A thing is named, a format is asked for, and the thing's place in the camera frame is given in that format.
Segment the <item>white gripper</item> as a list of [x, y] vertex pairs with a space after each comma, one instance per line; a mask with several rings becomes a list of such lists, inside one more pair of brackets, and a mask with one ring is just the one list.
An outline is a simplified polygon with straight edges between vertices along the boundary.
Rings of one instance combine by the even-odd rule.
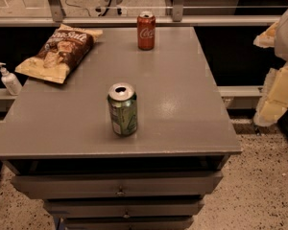
[[[279, 22], [258, 35], [253, 44], [260, 48], [274, 48], [277, 57], [288, 61], [288, 10]], [[267, 74], [253, 121], [257, 126], [275, 124], [288, 109], [288, 62], [280, 69], [271, 68]]]

